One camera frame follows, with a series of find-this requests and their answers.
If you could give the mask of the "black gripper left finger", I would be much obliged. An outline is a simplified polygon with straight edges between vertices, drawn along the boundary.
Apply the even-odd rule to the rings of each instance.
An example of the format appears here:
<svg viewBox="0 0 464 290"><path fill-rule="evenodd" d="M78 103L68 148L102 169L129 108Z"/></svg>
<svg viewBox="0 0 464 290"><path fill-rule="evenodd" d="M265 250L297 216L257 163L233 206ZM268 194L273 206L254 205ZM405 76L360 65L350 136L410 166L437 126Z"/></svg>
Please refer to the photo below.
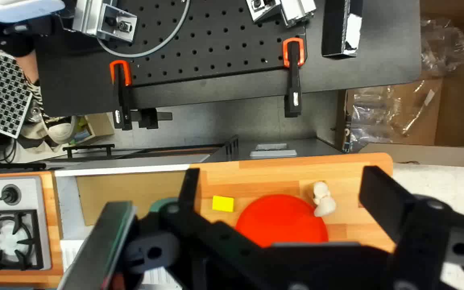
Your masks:
<svg viewBox="0 0 464 290"><path fill-rule="evenodd" d="M212 223L199 213L200 171L187 169L176 202L168 203L160 213L160 224L186 244L207 250L254 253L255 244L229 224Z"/></svg>

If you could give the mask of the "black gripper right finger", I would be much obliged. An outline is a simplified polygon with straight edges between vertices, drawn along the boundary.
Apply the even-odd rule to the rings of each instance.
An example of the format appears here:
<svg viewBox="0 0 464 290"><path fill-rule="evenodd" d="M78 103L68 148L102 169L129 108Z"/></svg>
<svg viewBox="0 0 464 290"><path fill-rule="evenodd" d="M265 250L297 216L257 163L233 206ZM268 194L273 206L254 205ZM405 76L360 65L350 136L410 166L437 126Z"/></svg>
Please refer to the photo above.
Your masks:
<svg viewBox="0 0 464 290"><path fill-rule="evenodd" d="M360 202L397 252L447 252L453 218L453 208L447 203L411 194L379 166L363 169Z"/></svg>

